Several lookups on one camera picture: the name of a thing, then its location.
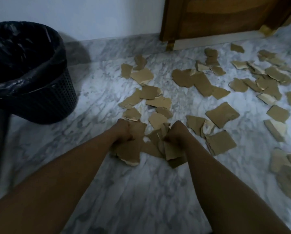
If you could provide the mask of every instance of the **floor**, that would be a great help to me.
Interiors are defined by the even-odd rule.
[[[244,54],[231,52],[230,44],[214,45],[219,52],[218,61],[227,72],[222,77],[208,73],[215,86],[231,90],[228,83],[236,78],[254,78],[248,71],[236,70],[232,60],[255,60],[257,52],[266,49],[278,53],[291,67],[291,26],[283,28],[268,39],[238,42]],[[269,106],[261,102],[256,93],[232,92],[216,100],[203,98],[196,88],[180,88],[171,79],[173,69],[193,68],[196,60],[205,61],[204,47],[144,55],[147,66],[154,74],[149,85],[160,87],[165,97],[172,100],[171,111],[176,120],[186,122],[186,115],[206,117],[207,110],[228,102],[240,113],[224,129],[237,144],[216,157],[242,181],[249,185],[291,229],[291,200],[276,184],[268,171],[270,152],[279,147],[291,153],[291,116],[287,121],[286,143],[278,143],[265,128],[263,120],[269,119]],[[121,118],[124,109],[119,102],[140,86],[132,79],[120,76],[122,63],[134,64],[133,57],[97,61],[69,67],[79,96],[75,111],[62,122],[53,125],[36,125],[13,116],[7,138],[5,160],[12,167],[12,175],[1,179],[1,188],[18,184],[42,165],[89,140],[112,126]],[[278,105],[290,111],[285,92],[290,86],[280,86],[283,94]],[[154,111],[142,101],[141,121],[148,123]],[[146,132],[152,130],[148,123]],[[206,148],[205,141],[196,137]],[[141,154],[135,168],[110,157],[105,158],[95,179],[81,198],[62,233],[209,233],[210,225],[196,198],[187,164],[171,169],[166,162]]]

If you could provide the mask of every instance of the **person's left hand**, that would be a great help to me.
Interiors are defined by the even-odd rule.
[[[133,139],[130,133],[130,124],[124,119],[118,119],[114,126],[111,127],[112,133],[117,136],[116,142],[123,143]]]

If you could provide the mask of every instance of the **person's arm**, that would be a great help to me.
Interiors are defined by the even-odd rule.
[[[0,200],[0,233],[60,233],[111,145],[131,137],[129,123],[119,119],[26,178]]]
[[[185,150],[196,196],[215,234],[291,234],[271,208],[214,159],[182,122],[172,126],[165,140]]]

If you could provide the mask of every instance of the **wastebasket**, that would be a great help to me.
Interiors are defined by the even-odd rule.
[[[72,113],[76,104],[58,32],[33,22],[0,22],[0,108],[52,124]]]

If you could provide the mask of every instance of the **black trash bag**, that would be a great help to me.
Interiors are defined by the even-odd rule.
[[[0,22],[0,98],[37,90],[66,67],[57,31],[33,22]]]

